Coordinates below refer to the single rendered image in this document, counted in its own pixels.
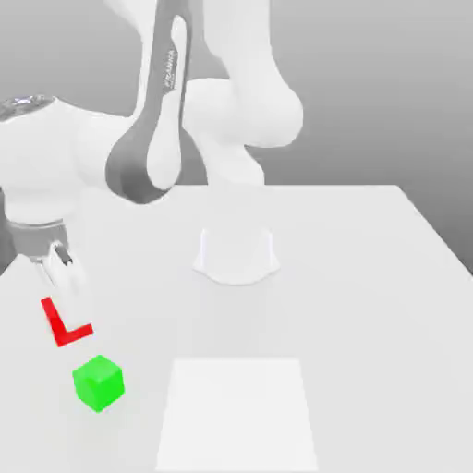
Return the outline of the small green cube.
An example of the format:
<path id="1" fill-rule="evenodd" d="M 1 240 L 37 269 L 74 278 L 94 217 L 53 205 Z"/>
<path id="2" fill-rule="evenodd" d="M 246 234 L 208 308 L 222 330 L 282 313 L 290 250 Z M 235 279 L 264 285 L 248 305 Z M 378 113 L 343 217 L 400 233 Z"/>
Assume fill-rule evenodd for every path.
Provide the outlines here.
<path id="1" fill-rule="evenodd" d="M 125 393 L 122 369 L 103 355 L 74 369 L 72 377 L 78 399 L 96 413 Z"/>

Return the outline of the small red cube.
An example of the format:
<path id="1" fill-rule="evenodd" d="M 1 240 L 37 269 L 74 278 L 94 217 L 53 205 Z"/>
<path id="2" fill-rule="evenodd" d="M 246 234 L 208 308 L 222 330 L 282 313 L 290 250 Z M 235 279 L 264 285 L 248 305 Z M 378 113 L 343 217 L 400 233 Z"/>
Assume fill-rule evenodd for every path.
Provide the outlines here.
<path id="1" fill-rule="evenodd" d="M 42 297 L 41 305 L 58 347 L 72 345 L 94 335 L 92 323 L 77 321 L 73 311 L 59 297 Z"/>

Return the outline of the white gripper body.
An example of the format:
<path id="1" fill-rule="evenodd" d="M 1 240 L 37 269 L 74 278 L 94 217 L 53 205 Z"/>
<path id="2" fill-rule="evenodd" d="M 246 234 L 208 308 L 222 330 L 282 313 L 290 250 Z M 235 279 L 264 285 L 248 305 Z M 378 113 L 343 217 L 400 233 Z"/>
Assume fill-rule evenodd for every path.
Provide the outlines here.
<path id="1" fill-rule="evenodd" d="M 46 259 L 36 259 L 35 267 L 42 281 L 60 294 L 78 295 L 88 284 L 87 274 L 78 258 L 73 258 L 68 264 L 61 261 L 49 262 Z"/>

